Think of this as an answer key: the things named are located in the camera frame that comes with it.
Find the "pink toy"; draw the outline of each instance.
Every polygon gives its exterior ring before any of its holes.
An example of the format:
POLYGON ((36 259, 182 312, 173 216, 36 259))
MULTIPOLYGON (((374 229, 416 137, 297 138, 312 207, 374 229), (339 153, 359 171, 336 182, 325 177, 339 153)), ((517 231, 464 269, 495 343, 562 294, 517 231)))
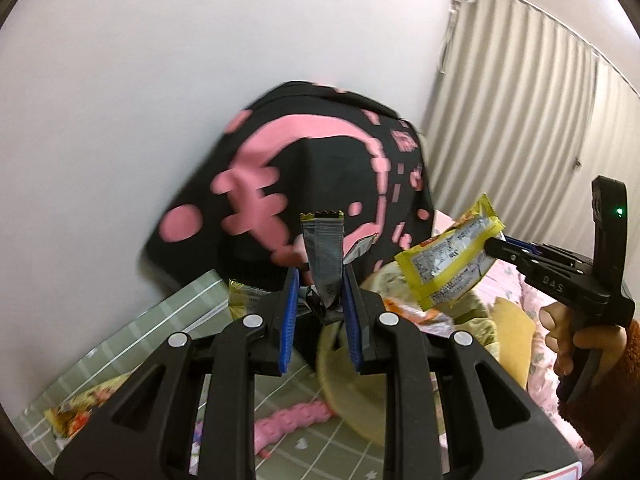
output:
POLYGON ((273 442, 277 442, 287 433, 297 428, 308 428, 312 424, 326 422, 333 413, 322 400, 301 402, 287 410, 279 410, 267 418, 261 418, 254 426, 255 453, 273 442))

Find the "human hand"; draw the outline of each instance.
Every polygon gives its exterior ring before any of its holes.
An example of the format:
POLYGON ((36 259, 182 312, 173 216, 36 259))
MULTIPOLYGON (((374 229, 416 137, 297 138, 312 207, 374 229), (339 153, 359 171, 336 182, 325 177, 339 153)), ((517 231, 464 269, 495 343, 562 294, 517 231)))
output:
POLYGON ((552 303, 540 309, 540 323, 549 330, 546 345, 558 354, 554 371, 560 377, 574 370, 574 348, 599 348, 602 350, 600 367, 591 380, 595 386, 616 365, 626 348, 626 330, 620 326, 590 326, 571 337, 571 320, 574 311, 562 303, 552 303))

